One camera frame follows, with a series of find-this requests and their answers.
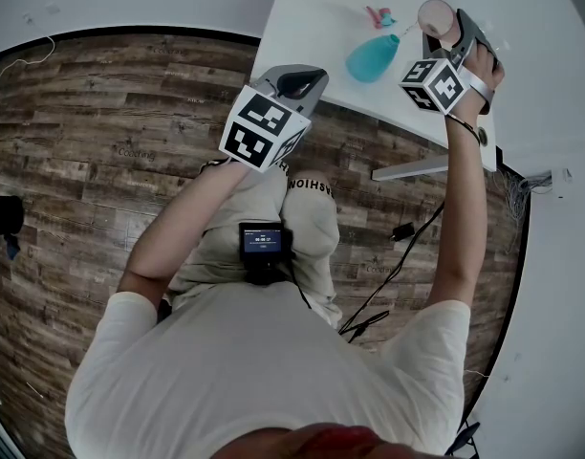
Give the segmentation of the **person's right hand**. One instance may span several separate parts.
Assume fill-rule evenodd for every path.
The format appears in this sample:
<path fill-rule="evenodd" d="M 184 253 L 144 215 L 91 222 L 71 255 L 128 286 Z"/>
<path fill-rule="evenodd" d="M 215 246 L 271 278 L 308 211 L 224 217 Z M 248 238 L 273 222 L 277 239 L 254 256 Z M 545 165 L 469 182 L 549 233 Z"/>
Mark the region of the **person's right hand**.
<path fill-rule="evenodd" d="M 492 53 L 478 42 L 472 45 L 463 66 L 471 74 L 483 81 L 488 89 L 492 91 L 497 89 L 505 76 L 502 64 L 500 62 L 495 64 Z M 484 97 L 477 90 L 469 87 L 451 113 L 460 120 L 476 126 L 485 103 Z"/>

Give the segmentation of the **pink plastic cup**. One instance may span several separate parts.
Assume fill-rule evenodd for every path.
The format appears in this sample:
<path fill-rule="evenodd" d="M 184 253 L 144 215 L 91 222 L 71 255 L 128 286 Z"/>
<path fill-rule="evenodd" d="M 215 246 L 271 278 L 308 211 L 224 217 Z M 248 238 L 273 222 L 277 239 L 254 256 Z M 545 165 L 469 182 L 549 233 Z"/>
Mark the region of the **pink plastic cup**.
<path fill-rule="evenodd" d="M 427 0 L 418 10 L 422 31 L 434 38 L 454 42 L 459 34 L 456 12 L 443 0 Z"/>

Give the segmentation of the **black folding chair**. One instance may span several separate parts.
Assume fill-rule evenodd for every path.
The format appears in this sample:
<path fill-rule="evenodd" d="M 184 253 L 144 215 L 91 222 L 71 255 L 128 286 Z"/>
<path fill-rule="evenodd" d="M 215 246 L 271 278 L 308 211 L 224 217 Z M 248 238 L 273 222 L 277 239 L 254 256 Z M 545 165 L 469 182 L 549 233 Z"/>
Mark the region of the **black folding chair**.
<path fill-rule="evenodd" d="M 460 452 L 469 452 L 470 456 L 465 456 L 463 459 L 480 459 L 479 450 L 474 440 L 474 435 L 480 426 L 481 424 L 479 422 L 471 425 L 465 422 L 465 427 L 459 431 L 456 439 L 448 448 L 445 455 L 460 457 Z"/>

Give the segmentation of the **white table leg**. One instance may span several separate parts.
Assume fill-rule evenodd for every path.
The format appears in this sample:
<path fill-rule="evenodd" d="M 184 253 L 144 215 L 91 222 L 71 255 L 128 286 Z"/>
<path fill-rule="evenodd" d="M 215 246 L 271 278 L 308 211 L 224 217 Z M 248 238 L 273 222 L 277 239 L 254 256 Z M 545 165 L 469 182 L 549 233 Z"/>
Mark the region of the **white table leg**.
<path fill-rule="evenodd" d="M 396 164 L 372 171 L 371 179 L 384 182 L 408 177 L 440 173 L 448 169 L 448 156 L 441 155 L 415 162 Z"/>

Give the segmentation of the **small black monitor screen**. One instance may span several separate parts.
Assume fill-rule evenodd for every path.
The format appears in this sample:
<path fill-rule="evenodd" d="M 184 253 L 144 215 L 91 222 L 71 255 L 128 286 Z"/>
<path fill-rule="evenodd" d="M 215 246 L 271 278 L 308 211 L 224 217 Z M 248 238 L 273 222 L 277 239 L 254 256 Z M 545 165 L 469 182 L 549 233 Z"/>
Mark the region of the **small black monitor screen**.
<path fill-rule="evenodd" d="M 269 286 L 286 280 L 285 271 L 293 260 L 293 235 L 283 223 L 241 223 L 239 238 L 240 260 L 248 283 Z"/>

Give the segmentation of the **black round bin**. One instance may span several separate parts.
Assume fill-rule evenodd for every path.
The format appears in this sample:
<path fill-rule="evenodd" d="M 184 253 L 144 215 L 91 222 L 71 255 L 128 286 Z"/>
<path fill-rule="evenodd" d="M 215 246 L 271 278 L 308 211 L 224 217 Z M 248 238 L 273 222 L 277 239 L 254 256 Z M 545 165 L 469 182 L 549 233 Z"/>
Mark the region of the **black round bin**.
<path fill-rule="evenodd" d="M 0 196 L 0 235 L 18 233 L 24 224 L 24 208 L 18 196 Z"/>

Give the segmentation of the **white power strip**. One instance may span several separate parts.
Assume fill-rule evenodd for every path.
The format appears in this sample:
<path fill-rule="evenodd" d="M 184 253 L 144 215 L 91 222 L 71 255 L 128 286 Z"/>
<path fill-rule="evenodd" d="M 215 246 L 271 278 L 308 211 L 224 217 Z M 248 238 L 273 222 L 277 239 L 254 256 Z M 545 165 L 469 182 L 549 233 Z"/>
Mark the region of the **white power strip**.
<path fill-rule="evenodd" d="M 571 191 L 573 175 L 568 167 L 552 169 L 552 193 L 557 199 L 565 199 Z"/>

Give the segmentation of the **person's right forearm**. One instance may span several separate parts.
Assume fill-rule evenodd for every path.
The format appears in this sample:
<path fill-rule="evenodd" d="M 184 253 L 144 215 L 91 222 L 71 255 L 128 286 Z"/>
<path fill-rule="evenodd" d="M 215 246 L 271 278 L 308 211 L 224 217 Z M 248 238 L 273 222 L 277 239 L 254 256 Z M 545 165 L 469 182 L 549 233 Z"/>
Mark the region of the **person's right forearm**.
<path fill-rule="evenodd" d="M 483 267 L 488 212 L 480 145 L 460 123 L 445 120 L 448 170 L 439 254 L 426 304 L 472 304 Z"/>

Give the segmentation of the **person's left forearm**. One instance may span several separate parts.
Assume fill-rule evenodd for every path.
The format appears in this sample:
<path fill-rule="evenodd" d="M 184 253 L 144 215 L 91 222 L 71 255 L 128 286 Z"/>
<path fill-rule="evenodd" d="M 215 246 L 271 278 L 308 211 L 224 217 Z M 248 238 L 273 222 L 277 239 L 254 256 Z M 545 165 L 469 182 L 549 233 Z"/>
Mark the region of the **person's left forearm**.
<path fill-rule="evenodd" d="M 141 295 L 159 307 L 212 217 L 249 173 L 240 163 L 210 166 L 185 185 L 134 245 L 118 291 Z"/>

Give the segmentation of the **clear glass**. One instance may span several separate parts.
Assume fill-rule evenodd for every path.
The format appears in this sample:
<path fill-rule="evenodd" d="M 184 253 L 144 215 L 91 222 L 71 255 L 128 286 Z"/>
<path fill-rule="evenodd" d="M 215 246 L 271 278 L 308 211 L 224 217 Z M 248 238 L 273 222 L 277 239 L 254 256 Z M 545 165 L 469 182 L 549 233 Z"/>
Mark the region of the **clear glass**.
<path fill-rule="evenodd" d="M 493 28 L 485 26 L 483 28 L 483 33 L 495 53 L 499 54 L 510 50 L 508 41 L 499 33 L 497 33 Z"/>

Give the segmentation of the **teal flask bottle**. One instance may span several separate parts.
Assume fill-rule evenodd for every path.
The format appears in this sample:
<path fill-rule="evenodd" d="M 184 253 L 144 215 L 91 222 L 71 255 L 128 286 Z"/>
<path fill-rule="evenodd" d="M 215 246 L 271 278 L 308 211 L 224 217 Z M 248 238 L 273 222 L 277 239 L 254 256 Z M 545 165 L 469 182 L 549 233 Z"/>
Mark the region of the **teal flask bottle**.
<path fill-rule="evenodd" d="M 356 47 L 346 58 L 349 74 L 357 81 L 377 81 L 393 62 L 400 39 L 394 34 L 372 38 Z"/>

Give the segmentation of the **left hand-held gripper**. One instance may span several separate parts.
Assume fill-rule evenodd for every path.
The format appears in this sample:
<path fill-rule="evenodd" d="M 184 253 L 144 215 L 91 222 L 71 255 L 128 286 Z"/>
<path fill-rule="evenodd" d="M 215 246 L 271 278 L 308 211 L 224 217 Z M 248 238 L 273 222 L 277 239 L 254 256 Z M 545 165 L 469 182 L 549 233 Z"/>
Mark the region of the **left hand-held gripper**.
<path fill-rule="evenodd" d="M 264 172 L 293 152 L 311 128 L 329 82 L 321 68 L 302 64 L 269 68 L 243 87 L 228 114 L 219 151 Z"/>

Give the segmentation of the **pink and teal small items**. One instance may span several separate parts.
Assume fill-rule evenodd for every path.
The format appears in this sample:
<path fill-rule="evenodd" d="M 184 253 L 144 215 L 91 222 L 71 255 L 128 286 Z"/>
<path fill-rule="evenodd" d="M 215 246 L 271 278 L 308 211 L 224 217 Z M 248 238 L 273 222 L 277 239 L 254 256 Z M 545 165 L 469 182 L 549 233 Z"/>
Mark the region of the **pink and teal small items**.
<path fill-rule="evenodd" d="M 397 20 L 393 17 L 389 8 L 377 9 L 371 6 L 366 6 L 365 9 L 373 22 L 374 28 L 377 30 L 394 26 L 397 23 Z"/>

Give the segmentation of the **beige t-shirt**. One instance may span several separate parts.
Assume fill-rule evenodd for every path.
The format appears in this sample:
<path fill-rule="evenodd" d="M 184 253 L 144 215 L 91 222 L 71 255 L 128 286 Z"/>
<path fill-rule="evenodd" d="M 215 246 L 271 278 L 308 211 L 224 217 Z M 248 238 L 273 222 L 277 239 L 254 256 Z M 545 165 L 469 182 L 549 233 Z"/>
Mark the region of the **beige t-shirt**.
<path fill-rule="evenodd" d="M 429 306 L 372 354 L 288 282 L 218 285 L 164 320 L 118 293 L 70 386 L 68 441 L 77 459 L 210 459 L 258 429 L 337 423 L 442 453 L 465 406 L 469 320 L 462 302 Z"/>

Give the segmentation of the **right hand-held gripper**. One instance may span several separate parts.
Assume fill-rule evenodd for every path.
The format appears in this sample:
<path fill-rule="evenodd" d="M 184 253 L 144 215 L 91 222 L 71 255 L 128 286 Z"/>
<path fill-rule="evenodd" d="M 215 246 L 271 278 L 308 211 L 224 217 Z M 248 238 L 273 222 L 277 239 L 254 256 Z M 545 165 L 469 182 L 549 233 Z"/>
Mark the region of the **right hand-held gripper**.
<path fill-rule="evenodd" d="M 467 90 L 449 58 L 466 58 L 474 44 L 487 45 L 484 33 L 463 9 L 456 10 L 456 22 L 460 36 L 450 51 L 441 50 L 441 41 L 424 33 L 423 58 L 406 63 L 400 87 L 420 110 L 449 114 Z"/>

